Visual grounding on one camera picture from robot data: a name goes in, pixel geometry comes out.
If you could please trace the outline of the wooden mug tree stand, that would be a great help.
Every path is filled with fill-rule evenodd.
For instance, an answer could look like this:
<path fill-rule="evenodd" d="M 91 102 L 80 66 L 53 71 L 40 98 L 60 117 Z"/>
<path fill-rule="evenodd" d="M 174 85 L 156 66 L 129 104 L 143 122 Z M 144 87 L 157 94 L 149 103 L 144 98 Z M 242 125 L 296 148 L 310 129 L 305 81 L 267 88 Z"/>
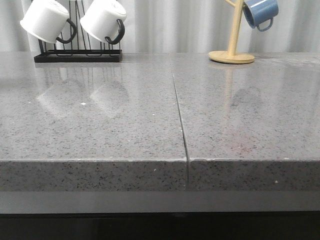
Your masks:
<path fill-rule="evenodd" d="M 255 57 L 249 53 L 238 53 L 237 45 L 239 38 L 239 31 L 244 7 L 244 0 L 226 0 L 228 4 L 234 7 L 233 20 L 230 32 L 230 38 L 228 43 L 228 49 L 225 51 L 210 51 L 208 57 L 219 63 L 227 64 L 250 64 L 253 63 Z"/>

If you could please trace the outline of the right white hanging mug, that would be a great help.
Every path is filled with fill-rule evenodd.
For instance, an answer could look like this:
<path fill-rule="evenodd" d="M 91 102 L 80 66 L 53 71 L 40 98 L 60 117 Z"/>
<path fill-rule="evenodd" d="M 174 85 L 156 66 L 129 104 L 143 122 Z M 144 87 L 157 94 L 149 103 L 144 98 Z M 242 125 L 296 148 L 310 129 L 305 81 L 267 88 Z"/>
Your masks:
<path fill-rule="evenodd" d="M 125 8 L 116 0 L 94 0 L 80 19 L 82 28 L 96 40 L 118 44 L 124 34 Z"/>

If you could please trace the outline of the white hanging mug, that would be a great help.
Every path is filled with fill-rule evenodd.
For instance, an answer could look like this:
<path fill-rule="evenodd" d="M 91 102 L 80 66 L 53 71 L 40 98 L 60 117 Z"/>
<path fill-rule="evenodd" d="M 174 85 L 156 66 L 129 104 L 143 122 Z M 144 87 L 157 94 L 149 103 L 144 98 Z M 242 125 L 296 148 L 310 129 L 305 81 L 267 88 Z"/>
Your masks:
<path fill-rule="evenodd" d="M 96 40 L 118 44 L 124 34 L 125 8 L 116 0 L 94 0 L 80 19 L 82 28 Z"/>
<path fill-rule="evenodd" d="M 60 38 L 67 23 L 71 26 L 71 35 L 68 39 Z M 69 18 L 69 11 L 56 0 L 34 0 L 20 25 L 32 36 L 50 44 L 68 44 L 77 34 L 77 26 Z"/>

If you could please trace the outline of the blue enamel mug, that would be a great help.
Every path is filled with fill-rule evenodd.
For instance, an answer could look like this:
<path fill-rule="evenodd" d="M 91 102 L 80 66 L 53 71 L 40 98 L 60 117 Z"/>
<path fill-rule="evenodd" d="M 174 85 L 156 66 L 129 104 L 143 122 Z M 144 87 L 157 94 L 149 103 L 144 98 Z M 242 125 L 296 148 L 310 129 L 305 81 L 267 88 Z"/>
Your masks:
<path fill-rule="evenodd" d="M 272 27 L 279 5 L 276 0 L 245 0 L 243 13 L 252 29 L 265 32 Z"/>

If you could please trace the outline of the left white hanging mug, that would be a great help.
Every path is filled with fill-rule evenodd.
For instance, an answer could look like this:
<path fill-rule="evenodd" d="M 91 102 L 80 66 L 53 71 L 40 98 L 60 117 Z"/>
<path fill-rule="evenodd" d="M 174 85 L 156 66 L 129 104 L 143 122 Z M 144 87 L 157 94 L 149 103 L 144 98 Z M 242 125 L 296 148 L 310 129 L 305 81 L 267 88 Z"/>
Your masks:
<path fill-rule="evenodd" d="M 67 23 L 71 26 L 71 35 L 68 39 L 60 38 Z M 20 25 L 32 36 L 50 44 L 68 44 L 77 34 L 77 26 L 69 18 L 69 11 L 56 0 L 34 0 Z"/>

